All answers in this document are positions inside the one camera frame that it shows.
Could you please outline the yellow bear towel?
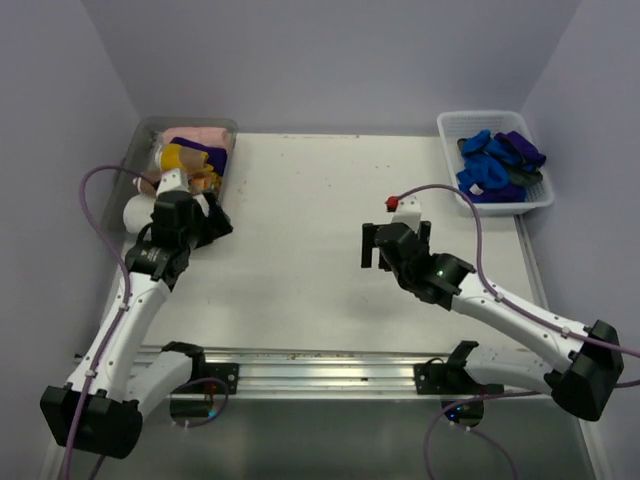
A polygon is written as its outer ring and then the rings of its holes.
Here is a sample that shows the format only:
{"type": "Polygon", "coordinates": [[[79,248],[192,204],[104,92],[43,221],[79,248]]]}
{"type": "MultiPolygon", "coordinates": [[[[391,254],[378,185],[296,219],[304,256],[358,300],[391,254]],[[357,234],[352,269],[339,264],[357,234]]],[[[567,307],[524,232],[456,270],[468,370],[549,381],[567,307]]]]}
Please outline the yellow bear towel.
{"type": "Polygon", "coordinates": [[[189,175],[197,175],[213,171],[208,159],[209,155],[204,151],[170,143],[155,154],[154,164],[162,171],[180,169],[189,175]]]}

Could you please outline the brown orange towel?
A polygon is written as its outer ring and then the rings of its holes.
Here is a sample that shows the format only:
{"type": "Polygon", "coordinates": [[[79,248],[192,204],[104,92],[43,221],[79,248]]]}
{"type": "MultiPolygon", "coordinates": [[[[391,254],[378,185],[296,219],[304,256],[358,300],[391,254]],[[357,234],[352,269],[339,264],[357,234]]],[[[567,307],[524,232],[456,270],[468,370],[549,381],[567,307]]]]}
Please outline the brown orange towel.
{"type": "Polygon", "coordinates": [[[150,198],[157,196],[157,190],[162,178],[162,172],[158,170],[148,170],[141,177],[133,179],[133,185],[137,192],[150,198]]]}

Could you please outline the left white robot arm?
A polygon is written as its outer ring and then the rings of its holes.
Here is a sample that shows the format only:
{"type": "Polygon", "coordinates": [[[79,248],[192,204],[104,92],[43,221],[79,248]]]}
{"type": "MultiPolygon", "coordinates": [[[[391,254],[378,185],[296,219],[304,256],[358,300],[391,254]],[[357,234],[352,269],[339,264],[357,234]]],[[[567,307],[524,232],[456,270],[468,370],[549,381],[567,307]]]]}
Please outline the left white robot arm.
{"type": "Polygon", "coordinates": [[[107,318],[80,364],[61,387],[44,391],[40,408],[67,451],[126,458],[146,417],[176,390],[213,382],[201,347],[171,341],[152,364],[131,372],[146,333],[187,269],[194,250],[233,228],[217,196],[206,191],[160,194],[151,220],[123,259],[125,272],[107,318]]]}

